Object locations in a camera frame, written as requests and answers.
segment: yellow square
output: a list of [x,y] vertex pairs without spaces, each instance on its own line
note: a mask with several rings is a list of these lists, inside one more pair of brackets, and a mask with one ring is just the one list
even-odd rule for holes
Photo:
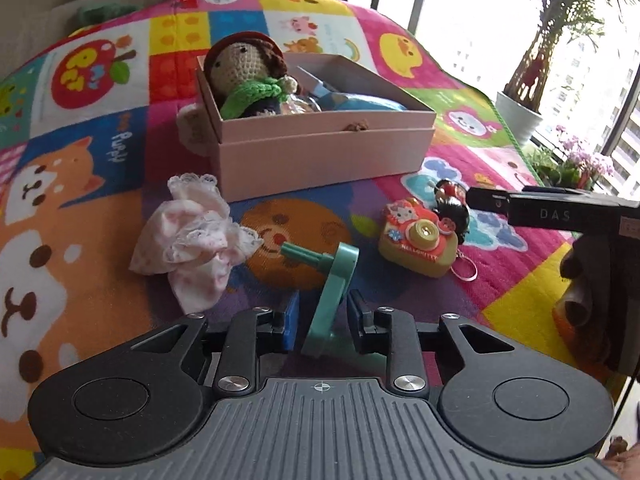
[[569,248],[569,244],[562,244],[482,313],[496,332],[575,367],[552,317],[556,301],[568,286],[560,277],[559,266]]
[[149,41],[151,56],[209,48],[209,15],[206,12],[185,12],[152,18]]
[[351,9],[340,0],[258,0],[263,10],[288,10],[289,12],[316,12],[353,16]]
[[0,449],[0,478],[18,480],[36,467],[33,452],[22,449]]

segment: green plastic peg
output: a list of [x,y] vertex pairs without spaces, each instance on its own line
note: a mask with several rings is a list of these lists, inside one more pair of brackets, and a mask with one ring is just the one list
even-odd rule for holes
[[306,339],[302,345],[304,355],[315,358],[322,355],[324,346],[331,338],[331,327],[334,324],[335,313],[351,283],[359,253],[360,250],[357,247],[343,243],[338,245],[334,255],[316,253],[288,242],[284,242],[280,247],[280,254],[283,256],[328,275],[314,318],[311,321],[311,327],[309,327],[309,332],[306,333]]

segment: doll hair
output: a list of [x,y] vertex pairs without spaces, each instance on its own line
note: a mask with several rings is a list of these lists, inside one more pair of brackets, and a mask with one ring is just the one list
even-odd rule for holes
[[260,52],[262,62],[269,70],[269,76],[280,79],[287,74],[287,65],[282,59],[282,56],[274,52],[273,45],[264,40],[256,40],[249,38],[242,40],[241,43],[247,43],[253,45]]

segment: green plant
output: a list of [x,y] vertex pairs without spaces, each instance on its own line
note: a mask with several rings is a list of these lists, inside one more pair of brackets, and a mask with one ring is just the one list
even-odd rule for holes
[[561,162],[556,162],[551,150],[544,146],[526,155],[546,186],[591,190],[601,174],[613,172],[610,157],[591,153],[586,143],[576,136],[563,136],[560,146],[566,155],[566,160]]
[[[606,0],[609,5],[638,0]],[[570,41],[587,37],[597,47],[596,38],[604,34],[604,21],[595,15],[596,0],[542,0],[540,22],[531,45],[504,88],[504,94],[534,112],[549,74],[549,63],[563,31]]]

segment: metal screw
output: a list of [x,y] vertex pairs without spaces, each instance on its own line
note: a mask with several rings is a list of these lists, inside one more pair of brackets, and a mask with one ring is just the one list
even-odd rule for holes
[[226,392],[241,392],[249,387],[249,380],[239,375],[229,375],[220,379],[218,386]]
[[417,375],[401,375],[394,381],[396,388],[406,392],[417,392],[426,386],[424,379]]

